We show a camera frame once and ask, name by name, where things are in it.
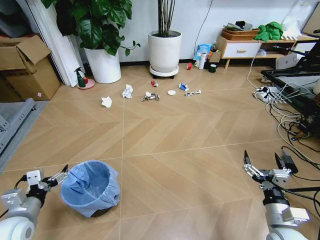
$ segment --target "wooden cabinet leg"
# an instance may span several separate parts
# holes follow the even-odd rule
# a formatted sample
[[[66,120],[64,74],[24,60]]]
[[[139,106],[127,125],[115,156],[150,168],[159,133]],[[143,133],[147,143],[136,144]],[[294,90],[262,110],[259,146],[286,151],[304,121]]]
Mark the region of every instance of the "wooden cabinet leg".
[[[226,63],[225,63],[224,69],[227,69],[227,68],[228,68],[229,63],[230,63],[230,58],[228,58],[228,59],[226,60]]]

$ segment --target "white box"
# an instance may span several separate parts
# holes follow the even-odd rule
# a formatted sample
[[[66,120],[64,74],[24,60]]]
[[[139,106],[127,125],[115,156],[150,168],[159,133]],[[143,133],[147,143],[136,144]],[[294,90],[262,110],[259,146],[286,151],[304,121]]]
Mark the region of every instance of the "white box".
[[[275,60],[275,69],[288,69],[292,68],[299,62],[296,53],[290,53],[286,56],[279,57]]]

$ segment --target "cabinet drawer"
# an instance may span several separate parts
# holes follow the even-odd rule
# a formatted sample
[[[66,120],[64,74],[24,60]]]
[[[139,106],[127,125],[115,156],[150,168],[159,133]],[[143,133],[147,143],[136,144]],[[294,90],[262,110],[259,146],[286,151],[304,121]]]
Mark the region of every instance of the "cabinet drawer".
[[[228,43],[223,58],[253,58],[256,56],[260,43]]]

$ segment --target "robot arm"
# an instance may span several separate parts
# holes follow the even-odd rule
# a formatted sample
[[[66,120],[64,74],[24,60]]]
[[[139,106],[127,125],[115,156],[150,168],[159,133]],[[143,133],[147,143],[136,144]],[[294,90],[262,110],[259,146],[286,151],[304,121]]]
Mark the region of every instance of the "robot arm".
[[[264,193],[263,205],[266,209],[266,222],[269,234],[266,240],[306,240],[300,232],[292,229],[301,223],[308,222],[310,217],[304,208],[290,207],[289,201],[285,198],[281,189],[284,188],[290,179],[291,169],[286,168],[283,158],[288,156],[283,153],[279,157],[275,153],[275,160],[279,169],[262,170],[251,165],[247,151],[244,151],[243,170],[256,182]]]
[[[6,219],[0,222],[1,239],[31,240],[46,194],[62,183],[67,174],[68,165],[51,177],[44,177],[42,169],[29,171],[19,180],[28,182],[27,194],[21,188],[6,191],[1,196],[3,204],[8,208]]]

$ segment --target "wicker basket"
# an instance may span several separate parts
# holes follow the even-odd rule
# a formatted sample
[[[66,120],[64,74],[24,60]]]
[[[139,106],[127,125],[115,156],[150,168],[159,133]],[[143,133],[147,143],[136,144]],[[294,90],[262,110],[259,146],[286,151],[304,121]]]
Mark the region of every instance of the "wicker basket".
[[[260,29],[255,29],[251,31],[231,31],[231,30],[223,29],[223,31],[232,35],[257,35]]]
[[[252,35],[233,35],[233,34],[230,34],[230,33],[226,32],[224,29],[222,30],[221,35],[225,39],[234,40],[234,41],[235,40],[252,40],[257,36],[257,34],[252,34]]]

